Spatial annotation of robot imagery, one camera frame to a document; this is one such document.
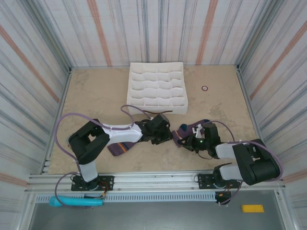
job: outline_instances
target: yellow object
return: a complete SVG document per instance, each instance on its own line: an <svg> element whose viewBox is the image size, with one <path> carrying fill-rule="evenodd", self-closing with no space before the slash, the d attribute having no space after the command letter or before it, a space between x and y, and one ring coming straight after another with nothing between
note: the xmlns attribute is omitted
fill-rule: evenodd
<svg viewBox="0 0 307 230"><path fill-rule="evenodd" d="M263 205L242 205L242 212L264 212Z"/></svg>

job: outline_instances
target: corrugated metal wall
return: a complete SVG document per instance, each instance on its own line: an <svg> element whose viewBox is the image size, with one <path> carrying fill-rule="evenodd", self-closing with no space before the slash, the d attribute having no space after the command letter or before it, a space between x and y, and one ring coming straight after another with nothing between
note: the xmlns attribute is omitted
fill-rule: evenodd
<svg viewBox="0 0 307 230"><path fill-rule="evenodd" d="M266 0L35 0L74 67L235 64Z"/></svg>
<svg viewBox="0 0 307 230"><path fill-rule="evenodd" d="M243 79L266 144L285 166L284 181L307 229L307 1L283 1Z"/></svg>
<svg viewBox="0 0 307 230"><path fill-rule="evenodd" d="M67 78L22 1L0 1L0 229L39 173Z"/></svg>

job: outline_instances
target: striped fabric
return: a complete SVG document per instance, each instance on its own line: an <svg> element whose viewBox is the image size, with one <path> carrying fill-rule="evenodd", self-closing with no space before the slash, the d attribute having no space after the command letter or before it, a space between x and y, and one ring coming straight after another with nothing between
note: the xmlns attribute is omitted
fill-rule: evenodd
<svg viewBox="0 0 307 230"><path fill-rule="evenodd" d="M266 0L35 0L74 67L235 64Z"/></svg>
<svg viewBox="0 0 307 230"><path fill-rule="evenodd" d="M307 229L307 1L283 1L244 82L264 140L283 161L301 229Z"/></svg>
<svg viewBox="0 0 307 230"><path fill-rule="evenodd" d="M0 229L11 229L44 160L67 69L23 1L0 1Z"/></svg>

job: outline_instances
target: white cardboard divider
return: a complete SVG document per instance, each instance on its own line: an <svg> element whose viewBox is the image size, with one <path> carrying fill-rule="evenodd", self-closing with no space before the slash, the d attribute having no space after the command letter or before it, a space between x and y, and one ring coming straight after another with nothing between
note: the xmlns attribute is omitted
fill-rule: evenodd
<svg viewBox="0 0 307 230"><path fill-rule="evenodd" d="M130 63L127 104L154 113L186 114L183 63ZM128 108L131 114L141 113Z"/></svg>

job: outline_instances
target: grey metal floor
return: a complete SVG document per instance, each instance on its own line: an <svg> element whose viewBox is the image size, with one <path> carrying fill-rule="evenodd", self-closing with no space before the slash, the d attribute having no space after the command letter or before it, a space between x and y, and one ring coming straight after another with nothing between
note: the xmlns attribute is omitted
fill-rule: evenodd
<svg viewBox="0 0 307 230"><path fill-rule="evenodd" d="M264 213L242 213L241 205ZM37 204L31 230L284 230L274 191L239 192L228 207L214 202L106 203L79 210Z"/></svg>

